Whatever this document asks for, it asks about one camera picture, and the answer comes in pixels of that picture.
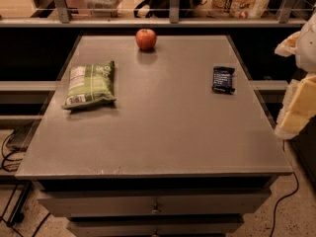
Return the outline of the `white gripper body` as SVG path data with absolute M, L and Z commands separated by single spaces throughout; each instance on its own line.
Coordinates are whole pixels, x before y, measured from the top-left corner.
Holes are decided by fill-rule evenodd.
M 308 73 L 316 72 L 316 14 L 304 24 L 296 42 L 296 66 Z

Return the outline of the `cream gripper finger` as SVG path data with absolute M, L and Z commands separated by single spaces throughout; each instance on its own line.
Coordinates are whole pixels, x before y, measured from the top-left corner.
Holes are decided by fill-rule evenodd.
M 296 43 L 300 32 L 295 32 L 281 43 L 279 43 L 275 49 L 275 54 L 283 57 L 289 57 L 296 54 Z
M 308 74 L 301 80 L 292 79 L 276 119 L 275 135 L 280 139 L 292 139 L 315 116 L 316 74 Z

